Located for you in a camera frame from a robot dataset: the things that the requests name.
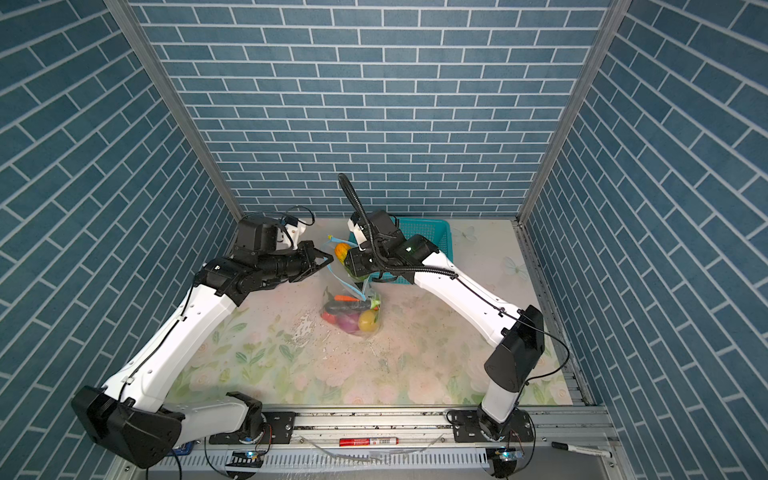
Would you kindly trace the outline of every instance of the blue plastic basket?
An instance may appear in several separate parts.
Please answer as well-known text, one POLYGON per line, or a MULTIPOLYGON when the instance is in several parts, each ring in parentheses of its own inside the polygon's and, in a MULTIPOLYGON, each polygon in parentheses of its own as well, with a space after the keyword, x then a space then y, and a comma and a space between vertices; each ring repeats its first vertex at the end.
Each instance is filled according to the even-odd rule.
MULTIPOLYGON (((406 238, 410 238, 416 234, 423 235, 427 239, 437 245, 441 252, 448 257, 448 260, 453 261, 453 239, 451 238, 451 227, 445 220, 433 220, 428 218, 408 218, 400 217, 400 230, 406 238)), ((355 236, 350 233, 349 241, 355 242, 355 236)), ((385 273, 384 278, 392 278, 391 273, 385 273)), ((401 283, 403 285, 410 285, 403 278, 398 278, 394 283, 401 283)))

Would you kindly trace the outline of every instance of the red marker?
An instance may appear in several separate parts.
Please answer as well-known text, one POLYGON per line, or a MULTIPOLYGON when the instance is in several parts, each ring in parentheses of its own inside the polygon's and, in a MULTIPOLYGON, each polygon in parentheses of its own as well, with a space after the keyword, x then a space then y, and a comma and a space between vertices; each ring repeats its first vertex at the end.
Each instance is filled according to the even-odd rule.
POLYGON ((371 437, 367 439, 339 439, 339 447, 359 447, 364 445, 397 445, 397 437, 371 437))

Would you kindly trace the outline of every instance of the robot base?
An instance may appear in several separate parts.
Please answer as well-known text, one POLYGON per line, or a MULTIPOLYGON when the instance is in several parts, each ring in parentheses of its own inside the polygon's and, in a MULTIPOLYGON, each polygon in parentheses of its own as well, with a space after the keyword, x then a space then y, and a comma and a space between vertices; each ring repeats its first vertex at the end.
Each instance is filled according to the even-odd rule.
POLYGON ((520 409, 513 410, 504 425, 496 424, 487 416, 478 414, 477 409, 450 410, 448 421, 453 426, 453 440, 456 443, 505 442, 507 435, 511 435, 510 443, 517 442, 518 437, 520 442, 533 442, 533 425, 529 421, 528 414, 520 409), (486 429, 497 431, 499 435, 489 436, 484 432, 486 429))

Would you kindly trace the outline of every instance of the tomato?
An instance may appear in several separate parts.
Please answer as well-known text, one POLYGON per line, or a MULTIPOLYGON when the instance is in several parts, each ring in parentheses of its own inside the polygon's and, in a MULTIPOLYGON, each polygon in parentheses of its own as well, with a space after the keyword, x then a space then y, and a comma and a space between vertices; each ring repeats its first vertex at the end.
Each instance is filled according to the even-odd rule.
POLYGON ((323 312, 320 314, 320 316, 323 318, 323 320, 327 321, 331 325, 336 325, 336 317, 331 315, 328 312, 323 312))

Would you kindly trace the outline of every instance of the yellow fruit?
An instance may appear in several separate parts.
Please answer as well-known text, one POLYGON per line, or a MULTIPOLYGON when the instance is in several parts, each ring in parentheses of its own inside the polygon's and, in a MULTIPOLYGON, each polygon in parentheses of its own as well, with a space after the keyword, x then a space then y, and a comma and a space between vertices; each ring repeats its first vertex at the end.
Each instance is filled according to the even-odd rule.
POLYGON ((361 332, 375 332, 379 328, 379 324, 376 322, 376 311, 366 310, 360 313, 360 318, 357 319, 357 326, 361 332))
POLYGON ((350 245, 347 245, 346 243, 339 243, 336 245, 336 248, 333 249, 333 252, 336 254, 336 258, 339 259, 339 262, 344 262, 344 259, 346 258, 346 253, 349 251, 349 249, 352 248, 350 245))

